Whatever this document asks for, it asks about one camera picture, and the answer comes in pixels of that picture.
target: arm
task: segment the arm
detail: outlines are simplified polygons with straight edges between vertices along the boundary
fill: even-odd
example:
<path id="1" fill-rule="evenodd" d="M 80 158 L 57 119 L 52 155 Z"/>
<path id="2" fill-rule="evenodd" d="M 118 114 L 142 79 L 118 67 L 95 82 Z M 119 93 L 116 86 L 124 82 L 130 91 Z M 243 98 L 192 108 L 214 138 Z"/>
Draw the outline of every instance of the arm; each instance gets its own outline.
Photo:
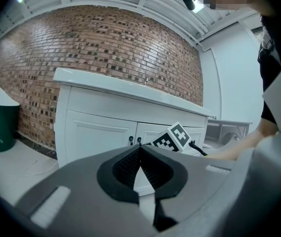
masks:
<path id="1" fill-rule="evenodd" d="M 252 133 L 248 134 L 237 145 L 227 150 L 226 152 L 207 156 L 213 159 L 237 160 L 242 151 L 248 148 L 254 148 L 265 137 L 275 135 L 278 131 L 278 126 L 267 119 L 262 118 L 258 127 Z"/>

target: person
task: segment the person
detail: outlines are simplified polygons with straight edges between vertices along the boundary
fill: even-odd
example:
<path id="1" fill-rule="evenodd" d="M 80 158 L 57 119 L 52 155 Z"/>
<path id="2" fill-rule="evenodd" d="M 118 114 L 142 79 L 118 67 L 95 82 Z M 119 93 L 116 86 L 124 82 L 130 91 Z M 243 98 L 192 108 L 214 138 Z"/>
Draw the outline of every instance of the person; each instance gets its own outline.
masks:
<path id="1" fill-rule="evenodd" d="M 203 2 L 212 9 L 240 9 L 250 6 L 261 14 L 265 35 L 260 46 L 258 62 L 265 91 L 281 71 L 281 0 L 203 0 Z M 277 132 L 275 119 L 264 103 L 261 120 L 252 133 L 227 151 L 208 157 L 236 160 L 241 152 L 256 147 L 262 139 Z"/>

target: baseboard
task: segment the baseboard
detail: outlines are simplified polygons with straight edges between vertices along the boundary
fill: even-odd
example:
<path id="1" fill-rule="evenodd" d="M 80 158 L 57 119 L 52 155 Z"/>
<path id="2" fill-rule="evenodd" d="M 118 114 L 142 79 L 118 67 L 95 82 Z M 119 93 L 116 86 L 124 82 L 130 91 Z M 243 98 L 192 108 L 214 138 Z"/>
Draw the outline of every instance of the baseboard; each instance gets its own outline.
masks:
<path id="1" fill-rule="evenodd" d="M 137 192 L 139 196 L 145 196 L 155 193 L 154 188 L 152 188 L 152 186 L 150 185 L 134 188 L 134 191 Z"/>

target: black cable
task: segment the black cable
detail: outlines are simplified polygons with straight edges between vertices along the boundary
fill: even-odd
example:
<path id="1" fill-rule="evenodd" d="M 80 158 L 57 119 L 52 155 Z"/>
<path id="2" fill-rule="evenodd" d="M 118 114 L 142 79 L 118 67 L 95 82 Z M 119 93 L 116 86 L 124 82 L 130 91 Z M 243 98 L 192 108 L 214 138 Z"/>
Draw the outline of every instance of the black cable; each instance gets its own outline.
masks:
<path id="1" fill-rule="evenodd" d="M 195 141 L 193 141 L 193 140 L 189 143 L 189 146 L 191 148 L 194 148 L 195 150 L 199 151 L 203 156 L 207 156 L 208 155 L 202 149 L 200 149 L 197 145 L 195 145 Z"/>

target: white wall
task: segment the white wall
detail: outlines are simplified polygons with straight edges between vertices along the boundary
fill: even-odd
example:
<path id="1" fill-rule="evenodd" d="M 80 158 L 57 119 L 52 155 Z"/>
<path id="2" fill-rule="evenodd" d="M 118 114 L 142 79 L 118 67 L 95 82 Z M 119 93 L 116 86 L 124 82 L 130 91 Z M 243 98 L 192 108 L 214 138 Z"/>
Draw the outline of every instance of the white wall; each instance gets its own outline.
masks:
<path id="1" fill-rule="evenodd" d="M 204 106 L 215 115 L 222 110 L 220 119 L 253 122 L 250 131 L 258 125 L 263 109 L 259 45 L 251 34 L 236 23 L 202 42 L 204 50 L 210 51 L 200 50 Z"/>

